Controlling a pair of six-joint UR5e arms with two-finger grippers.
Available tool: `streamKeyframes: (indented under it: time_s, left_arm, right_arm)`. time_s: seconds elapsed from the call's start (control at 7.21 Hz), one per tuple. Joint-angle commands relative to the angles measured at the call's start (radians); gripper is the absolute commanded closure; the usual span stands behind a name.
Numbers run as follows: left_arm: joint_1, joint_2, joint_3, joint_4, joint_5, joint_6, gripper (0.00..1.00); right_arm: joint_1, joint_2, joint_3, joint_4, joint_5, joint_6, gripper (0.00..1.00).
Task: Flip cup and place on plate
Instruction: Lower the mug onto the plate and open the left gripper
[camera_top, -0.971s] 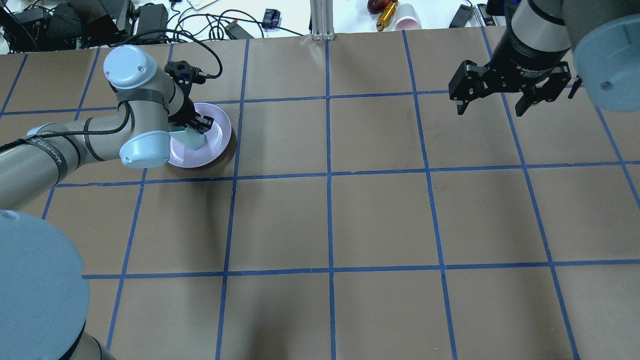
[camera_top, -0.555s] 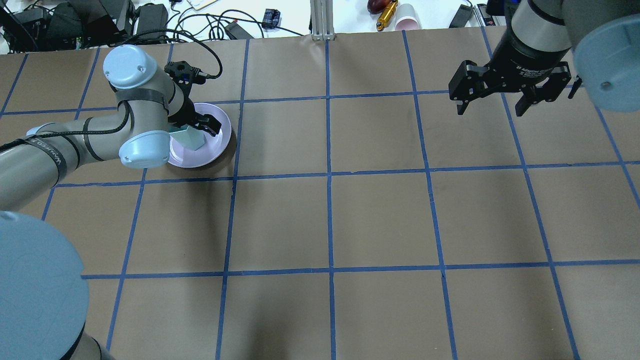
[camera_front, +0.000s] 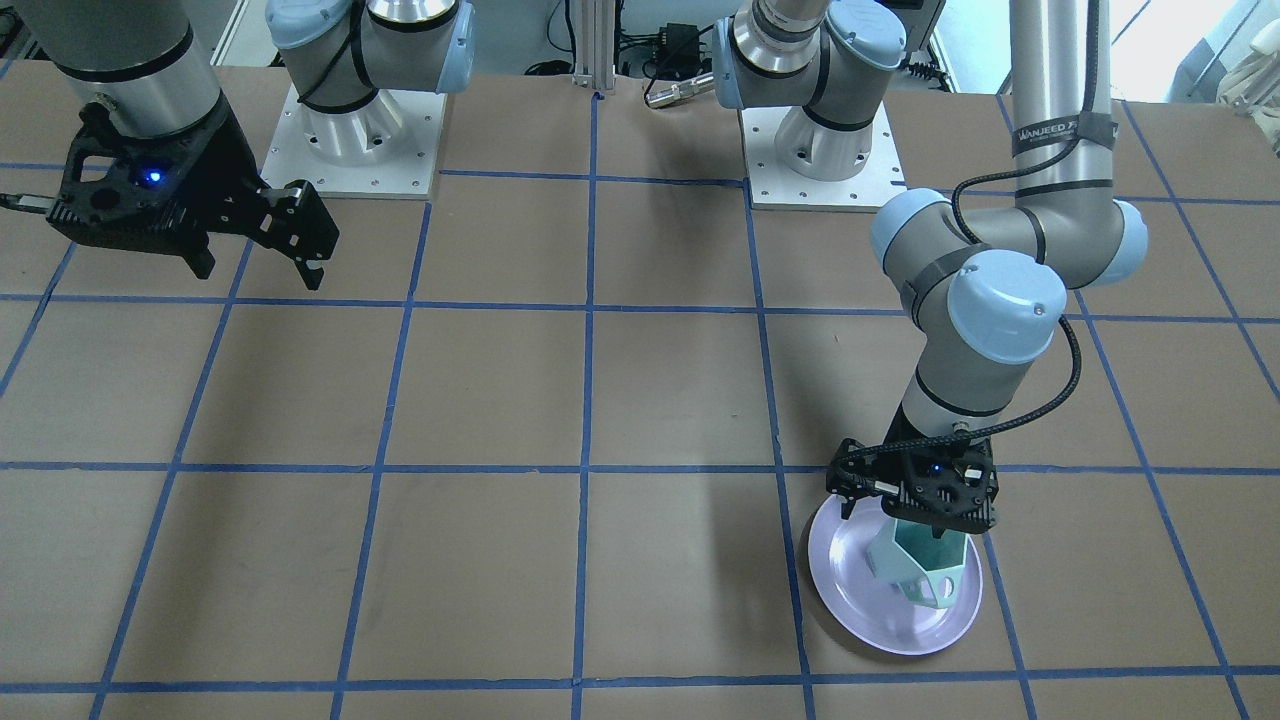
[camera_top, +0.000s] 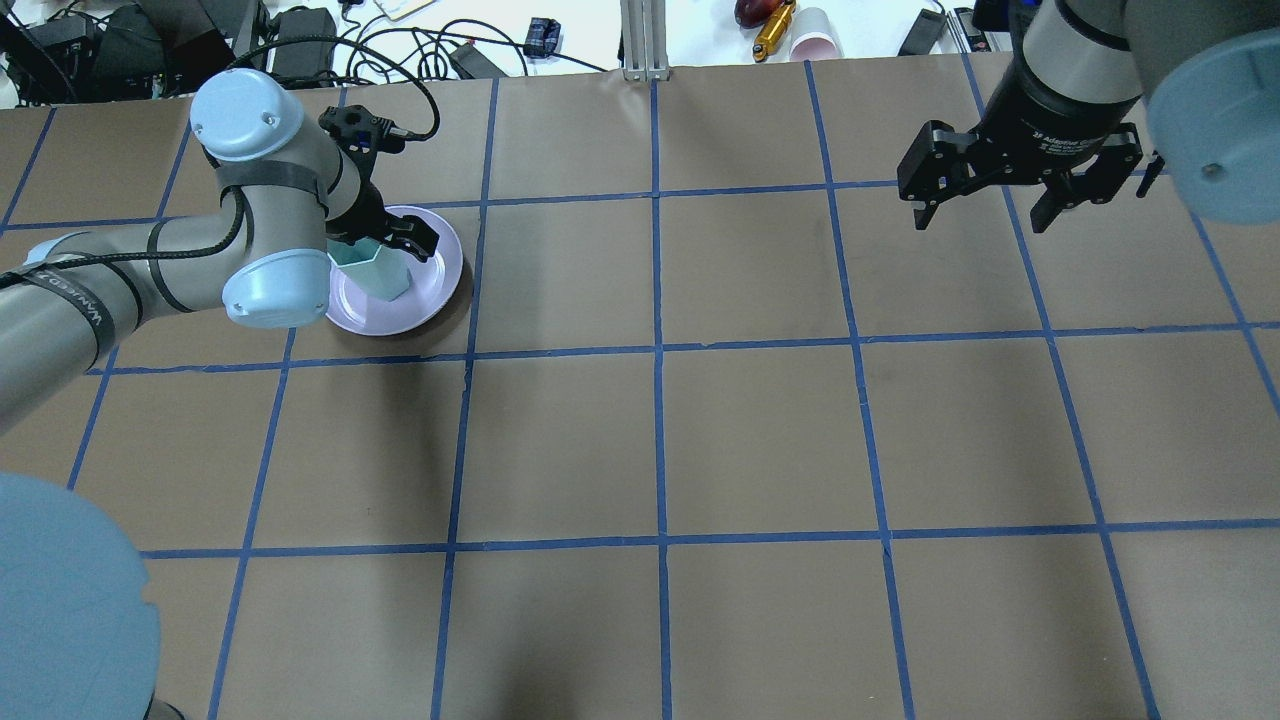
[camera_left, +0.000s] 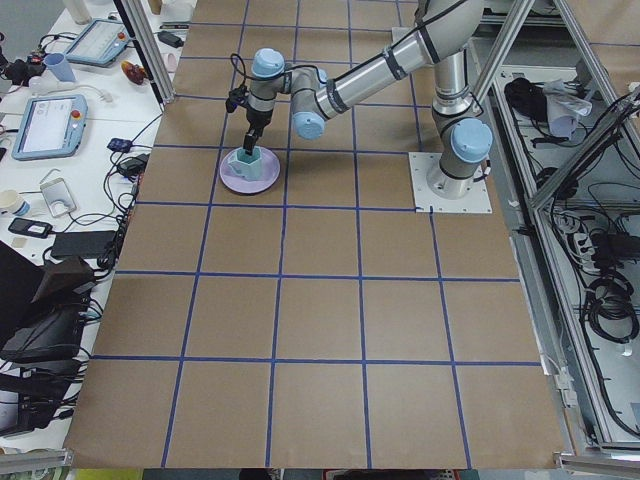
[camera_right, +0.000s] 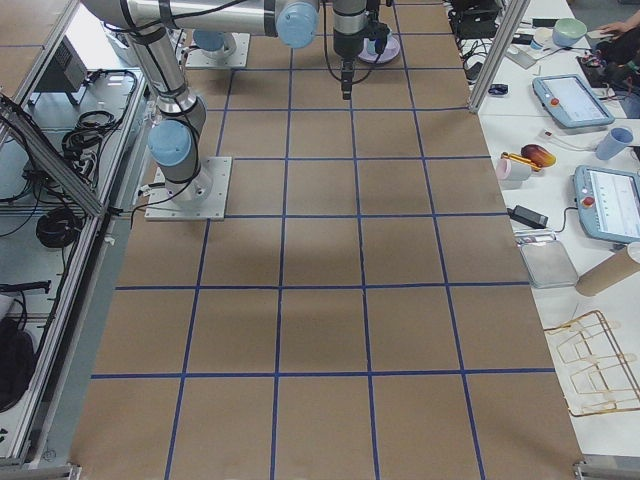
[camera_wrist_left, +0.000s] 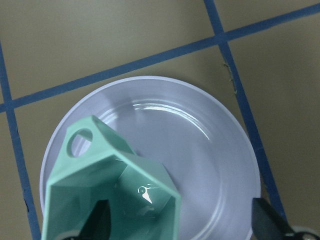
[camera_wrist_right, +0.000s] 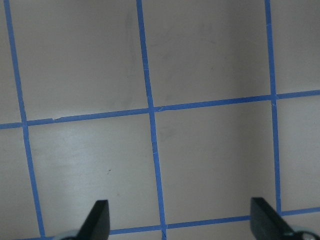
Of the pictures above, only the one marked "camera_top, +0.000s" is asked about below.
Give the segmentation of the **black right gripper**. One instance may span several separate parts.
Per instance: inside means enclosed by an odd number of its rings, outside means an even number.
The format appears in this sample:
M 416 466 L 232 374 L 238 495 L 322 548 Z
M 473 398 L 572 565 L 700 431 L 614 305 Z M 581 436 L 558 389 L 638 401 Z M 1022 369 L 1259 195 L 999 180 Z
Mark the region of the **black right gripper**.
M 1144 155 L 1140 135 L 1124 122 L 1137 102 L 1043 104 L 1029 95 L 995 95 L 972 132 L 928 120 L 899 163 L 899 197 L 923 232 L 952 199 L 1043 181 L 1030 210 L 1032 231 L 1043 233 L 1062 211 L 1114 200 L 1137 169 Z

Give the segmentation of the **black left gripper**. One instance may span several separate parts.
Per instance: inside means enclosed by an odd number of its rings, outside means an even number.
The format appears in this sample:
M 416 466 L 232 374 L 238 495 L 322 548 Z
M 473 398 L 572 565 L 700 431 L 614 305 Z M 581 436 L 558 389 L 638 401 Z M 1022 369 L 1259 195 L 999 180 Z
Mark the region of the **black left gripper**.
M 396 123 L 362 105 L 329 106 L 317 123 L 340 152 L 339 172 L 329 192 L 326 236 L 347 245 L 374 240 L 406 252 L 417 263 L 435 258 L 440 242 L 438 231 L 421 217 L 387 210 L 372 182 L 379 154 L 404 150 L 404 140 L 394 135 Z

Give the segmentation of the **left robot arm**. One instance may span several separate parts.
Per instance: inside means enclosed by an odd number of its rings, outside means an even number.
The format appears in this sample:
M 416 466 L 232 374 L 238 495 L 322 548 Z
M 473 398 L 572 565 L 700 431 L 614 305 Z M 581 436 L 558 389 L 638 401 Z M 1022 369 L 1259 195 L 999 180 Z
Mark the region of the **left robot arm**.
M 372 240 L 424 263 L 426 222 L 385 209 L 379 152 L 436 135 L 362 106 L 319 118 L 250 68 L 206 81 L 189 129 L 218 182 L 216 213 L 88 229 L 32 247 L 3 274 L 3 429 L 96 366 L 143 324 L 220 307 L 251 328 L 326 313 L 329 242 Z M 3 716 L 175 719 L 156 700 L 157 610 L 138 550 L 102 510 L 51 482 L 3 475 Z

